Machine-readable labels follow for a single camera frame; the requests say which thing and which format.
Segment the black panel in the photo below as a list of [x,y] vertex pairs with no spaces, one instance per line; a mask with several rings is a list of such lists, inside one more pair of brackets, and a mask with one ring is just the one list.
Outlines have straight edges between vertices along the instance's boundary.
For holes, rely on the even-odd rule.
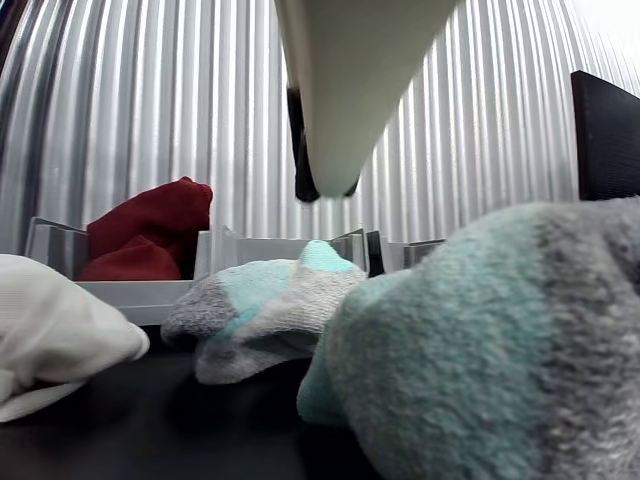
[[640,99],[585,72],[571,81],[580,199],[640,194]]

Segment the fuzzy sock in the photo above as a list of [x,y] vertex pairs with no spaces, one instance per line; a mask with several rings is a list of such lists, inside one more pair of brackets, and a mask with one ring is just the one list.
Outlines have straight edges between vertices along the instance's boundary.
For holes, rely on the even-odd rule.
[[206,342],[196,377],[209,385],[236,383],[279,363],[311,358],[325,322],[365,278],[328,243],[309,242],[286,291]]
[[234,321],[255,315],[289,286],[295,260],[250,262],[196,284],[173,307],[161,327],[162,339],[179,350],[193,350]]
[[387,480],[640,475],[640,199],[489,215],[357,287],[298,395]]

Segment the teal stripe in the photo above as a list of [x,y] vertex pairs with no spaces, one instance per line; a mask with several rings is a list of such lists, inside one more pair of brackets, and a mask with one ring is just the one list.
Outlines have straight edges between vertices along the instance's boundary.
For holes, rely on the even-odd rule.
[[209,337],[209,342],[219,343],[229,340],[231,338],[231,335],[233,335],[233,332],[247,323],[253,317],[255,317],[256,313],[258,313],[259,310],[260,307],[251,307],[250,309],[246,310],[242,315],[229,322],[229,324],[222,330],[220,330],[216,335]]

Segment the white cloth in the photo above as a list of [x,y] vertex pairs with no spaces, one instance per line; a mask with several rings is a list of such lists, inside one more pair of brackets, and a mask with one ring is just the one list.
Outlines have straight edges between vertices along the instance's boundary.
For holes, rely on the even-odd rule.
[[0,255],[0,422],[148,349],[147,335],[115,308],[46,265]]

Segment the sock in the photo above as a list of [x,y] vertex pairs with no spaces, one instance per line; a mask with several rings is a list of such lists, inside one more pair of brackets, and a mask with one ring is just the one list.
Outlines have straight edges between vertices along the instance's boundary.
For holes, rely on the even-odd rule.
[[118,205],[87,227],[91,263],[79,281],[193,278],[213,194],[187,177]]
[[236,383],[279,363],[311,358],[327,319],[365,278],[328,243],[309,242],[286,291],[206,342],[196,377],[209,385]]
[[51,405],[148,348],[140,328],[58,272],[0,255],[0,423]]
[[283,293],[294,265],[294,260],[257,261],[211,275],[178,300],[162,324],[162,339],[173,348],[194,350]]
[[345,299],[298,411],[386,479],[638,478],[639,262],[638,198],[489,215]]

